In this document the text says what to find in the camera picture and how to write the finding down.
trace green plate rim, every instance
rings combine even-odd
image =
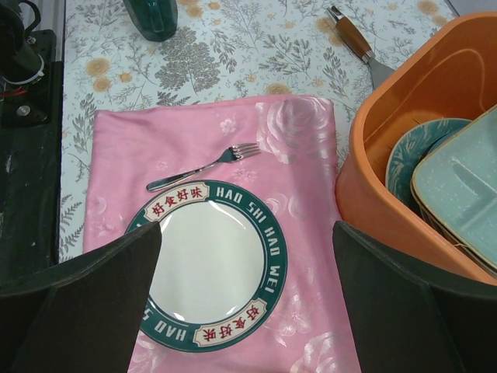
[[[207,189],[207,192],[209,193],[208,196],[205,196],[201,199],[192,201],[192,202],[183,202],[180,204],[178,207],[173,207],[170,211],[164,212],[163,214],[159,214],[159,216],[156,219],[151,220],[150,218],[147,218],[145,215],[148,212],[150,212],[150,207],[156,206],[155,204],[160,201],[161,199],[164,199],[167,197],[166,195],[175,192],[178,190],[185,190],[188,187],[192,186],[202,186],[204,185]],[[223,190],[226,190],[228,194],[228,190],[232,190],[233,193],[232,198],[236,198],[237,193],[240,193],[242,198],[240,199],[240,202],[237,204],[231,203],[231,200],[228,202],[229,199],[227,199],[224,196],[219,197],[218,195],[212,195],[211,193],[214,192],[214,189],[220,187],[224,188]],[[256,218],[254,216],[250,215],[250,211],[246,209],[243,210],[239,205],[241,204],[241,201],[243,200],[243,197],[247,196],[249,201],[248,201],[248,206],[252,208],[252,214],[254,212],[257,212],[257,209],[254,210],[254,206],[252,206],[250,203],[255,203],[255,206],[262,212],[262,215],[258,215],[261,218],[259,218],[260,221],[260,227],[266,227],[269,223],[269,227],[273,228],[274,233],[271,234],[271,237],[274,237],[277,239],[278,245],[277,247],[279,248],[278,253],[274,255],[270,255],[271,251],[270,248],[268,247],[268,242],[265,241],[265,237],[262,234],[264,232],[262,228],[259,227],[259,225],[256,224]],[[126,233],[133,231],[134,229],[138,228],[139,226],[142,226],[143,224],[147,224],[150,221],[162,221],[165,217],[167,217],[169,214],[171,214],[173,211],[175,211],[177,208],[181,208],[183,206],[186,206],[188,204],[194,204],[194,203],[199,203],[199,202],[205,202],[207,200],[213,200],[216,201],[217,203],[221,203],[227,206],[230,206],[237,210],[238,212],[242,213],[254,226],[255,230],[258,233],[259,238],[261,239],[261,244],[262,248],[264,250],[264,271],[263,275],[261,277],[261,281],[259,282],[259,287],[255,294],[251,297],[251,299],[248,300],[248,303],[244,305],[235,315],[229,316],[226,319],[223,320],[218,320],[216,322],[213,322],[211,324],[208,324],[208,326],[212,326],[214,324],[216,325],[216,336],[218,335],[219,330],[217,326],[219,324],[224,324],[224,327],[226,328],[227,325],[231,325],[233,322],[233,319],[238,319],[240,320],[239,317],[243,317],[242,315],[247,312],[247,308],[252,305],[255,307],[255,305],[263,305],[263,314],[255,321],[251,320],[249,316],[245,318],[245,322],[250,319],[250,321],[255,321],[251,326],[248,327],[248,329],[245,332],[242,332],[241,334],[238,334],[237,336],[225,341],[225,342],[220,342],[216,344],[208,344],[206,346],[200,346],[198,344],[198,337],[197,337],[197,342],[194,342],[193,340],[196,338],[196,335],[198,334],[199,330],[204,331],[206,329],[205,324],[194,324],[194,323],[184,323],[180,322],[177,319],[171,317],[170,315],[167,315],[165,312],[163,312],[159,307],[155,306],[155,303],[153,302],[153,299],[151,296],[148,296],[147,304],[145,306],[144,310],[144,315],[142,316],[142,321],[141,321],[141,331],[146,334],[148,337],[153,339],[155,342],[160,343],[163,346],[170,347],[174,350],[180,350],[183,352],[192,352],[192,353],[199,353],[199,352],[210,352],[210,351],[215,351],[215,350],[222,350],[224,348],[233,346],[234,344],[237,344],[238,342],[244,340],[248,336],[250,336],[252,333],[254,333],[269,317],[269,315],[272,313],[274,308],[276,307],[276,304],[280,300],[281,294],[283,293],[284,285],[287,279],[287,271],[288,271],[288,253],[287,253],[287,244],[283,235],[283,230],[280,226],[280,223],[277,221],[276,217],[272,213],[272,211],[269,209],[269,207],[262,201],[260,200],[255,194],[251,193],[250,191],[232,184],[232,183],[227,183],[224,181],[218,181],[218,180],[194,180],[194,181],[189,181],[186,183],[181,183],[175,186],[172,186],[168,188],[167,190],[164,190],[163,192],[153,196],[140,210],[135,214],[133,219],[131,220],[131,223],[128,225]],[[277,256],[275,260],[269,260],[271,256]],[[270,278],[269,275],[272,274],[271,272],[272,268],[270,261],[274,261],[275,263],[278,263],[280,265],[280,271],[278,273],[278,282],[277,286],[274,288],[271,288],[269,285],[268,286],[263,286],[266,282],[267,279]]]

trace wooden handle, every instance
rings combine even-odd
[[[342,17],[336,23],[336,30],[339,32],[340,37],[346,44],[352,49],[352,51],[357,54],[364,62],[365,55],[367,52],[371,51],[370,45],[364,39],[363,34],[354,26],[350,19],[347,17]]]

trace green plate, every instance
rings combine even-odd
[[[220,350],[268,318],[287,276],[278,221],[239,186],[203,180],[150,200],[127,232],[160,221],[162,247],[141,330],[164,346]]]

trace green cup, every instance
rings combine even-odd
[[[145,39],[164,41],[178,26],[176,0],[124,0],[131,20]]]

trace square plate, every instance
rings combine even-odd
[[[436,220],[497,268],[497,106],[420,162],[412,182]]]

